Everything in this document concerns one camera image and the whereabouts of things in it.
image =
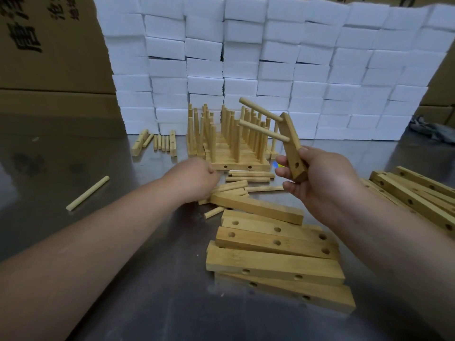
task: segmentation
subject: metal table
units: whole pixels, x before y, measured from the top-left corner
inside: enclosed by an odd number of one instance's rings
[[[161,177],[173,159],[147,148],[132,159],[136,139],[0,136],[0,259],[106,206],[140,184]],[[304,140],[348,157],[361,177],[397,165],[455,184],[455,148],[406,133],[400,142]],[[178,160],[186,158],[183,137]],[[86,202],[65,206],[109,175]],[[277,178],[272,184],[281,184]],[[253,198],[304,208],[285,192]],[[184,205],[157,229],[106,288],[70,340],[438,340],[437,334],[393,296],[344,246],[342,267],[357,309],[344,315],[304,302],[215,284],[205,250],[220,216],[213,205]],[[306,223],[319,224],[307,212]]]

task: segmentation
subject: gray cloth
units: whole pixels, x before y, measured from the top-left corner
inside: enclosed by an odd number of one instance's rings
[[[455,129],[437,123],[426,123],[422,116],[414,116],[409,122],[409,127],[433,140],[455,144]]]

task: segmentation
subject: person's left hand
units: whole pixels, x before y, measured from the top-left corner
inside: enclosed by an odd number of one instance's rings
[[[190,158],[176,164],[162,178],[170,189],[175,188],[184,203],[202,200],[220,181],[220,174],[200,158]]]

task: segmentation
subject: person's right arm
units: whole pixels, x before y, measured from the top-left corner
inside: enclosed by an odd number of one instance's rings
[[[423,219],[370,193],[344,156],[302,147],[309,180],[284,182],[309,212],[442,336],[455,339],[455,243]],[[285,156],[277,162],[287,166]],[[278,176],[291,179],[287,167]]]

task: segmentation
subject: person's right hand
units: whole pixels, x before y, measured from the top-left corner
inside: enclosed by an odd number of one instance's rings
[[[301,147],[299,154],[309,165],[308,181],[287,181],[283,183],[283,188],[300,199],[318,221],[331,227],[343,214],[344,204],[349,203],[352,197],[363,194],[366,189],[354,167],[343,155],[307,146]],[[292,179],[287,157],[279,155],[276,161],[285,167],[276,168],[275,173]]]

